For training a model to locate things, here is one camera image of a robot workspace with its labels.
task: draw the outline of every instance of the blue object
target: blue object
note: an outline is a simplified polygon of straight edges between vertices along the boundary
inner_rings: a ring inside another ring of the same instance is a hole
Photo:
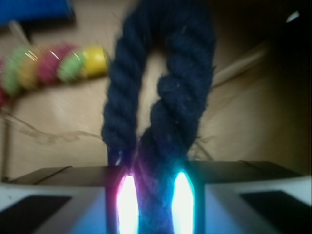
[[[160,78],[161,99],[152,107],[151,126],[137,145],[141,79],[148,52],[158,38],[165,40],[169,73]],[[121,155],[136,158],[140,233],[174,232],[171,204],[175,179],[187,161],[206,108],[214,49],[209,14],[196,0],[142,0],[124,23],[110,65],[102,136],[111,165],[120,161]],[[118,149],[136,155],[113,153]]]
[[[69,0],[0,0],[0,26],[10,21],[27,22],[41,19],[71,18]]]

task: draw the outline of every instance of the green bead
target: green bead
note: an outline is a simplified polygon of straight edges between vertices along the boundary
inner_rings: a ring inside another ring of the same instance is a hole
[[[79,80],[84,63],[85,57],[82,50],[75,51],[66,56],[57,70],[59,80],[64,83]]]
[[[17,96],[22,91],[22,86],[18,78],[18,70],[23,60],[26,58],[25,53],[28,49],[28,46],[20,46],[15,49],[4,67],[2,87],[6,93],[12,97]]]

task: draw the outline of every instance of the rope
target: rope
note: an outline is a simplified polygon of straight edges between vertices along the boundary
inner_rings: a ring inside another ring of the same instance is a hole
[[[138,95],[153,41],[165,39],[169,73],[160,78],[161,97],[151,126],[136,138]],[[177,173],[196,138],[212,83],[215,38],[208,14],[192,0],[143,0],[128,16],[110,66],[111,83],[102,137],[109,165],[134,171],[140,233],[172,233],[171,201]]]

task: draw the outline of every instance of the pink light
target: pink light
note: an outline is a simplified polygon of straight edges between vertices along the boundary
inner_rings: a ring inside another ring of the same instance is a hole
[[[133,176],[127,175],[117,194],[120,234],[137,234],[138,204]]]

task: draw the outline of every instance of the cyan light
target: cyan light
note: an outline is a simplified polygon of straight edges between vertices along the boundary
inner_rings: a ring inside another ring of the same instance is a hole
[[[137,192],[134,178],[131,175],[126,176],[117,194],[117,210],[119,215],[119,233],[137,234]]]
[[[194,228],[194,193],[184,172],[175,180],[172,200],[172,220],[175,234],[192,234]]]

